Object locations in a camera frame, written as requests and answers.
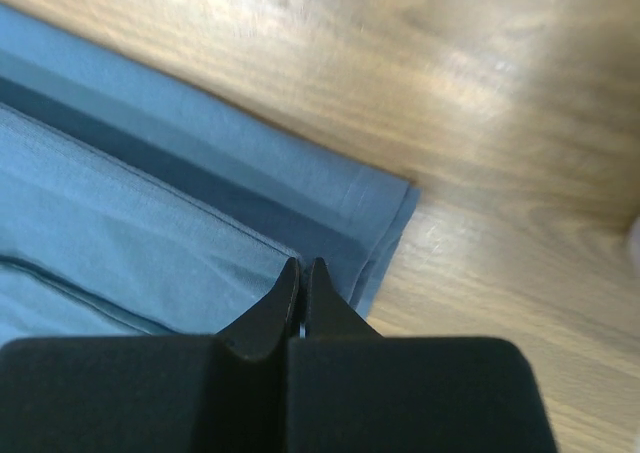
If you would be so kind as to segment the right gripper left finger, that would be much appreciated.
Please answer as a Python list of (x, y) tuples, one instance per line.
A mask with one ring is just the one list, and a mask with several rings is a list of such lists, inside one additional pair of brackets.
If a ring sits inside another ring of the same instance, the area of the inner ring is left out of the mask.
[(214, 335), (32, 338), (1, 351), (5, 452), (279, 452), (300, 266)]

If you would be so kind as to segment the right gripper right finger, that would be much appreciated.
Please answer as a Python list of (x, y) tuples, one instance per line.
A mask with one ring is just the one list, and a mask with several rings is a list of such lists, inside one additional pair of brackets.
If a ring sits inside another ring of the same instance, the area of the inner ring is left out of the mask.
[(287, 351), (291, 452), (553, 452), (533, 370), (495, 337), (384, 337), (335, 291), (323, 260)]

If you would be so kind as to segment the blue-grey t-shirt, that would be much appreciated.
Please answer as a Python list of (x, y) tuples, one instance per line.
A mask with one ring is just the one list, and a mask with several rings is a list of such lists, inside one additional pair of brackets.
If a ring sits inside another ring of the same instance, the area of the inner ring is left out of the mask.
[(291, 258), (366, 315), (420, 193), (1, 10), (1, 339), (214, 333)]

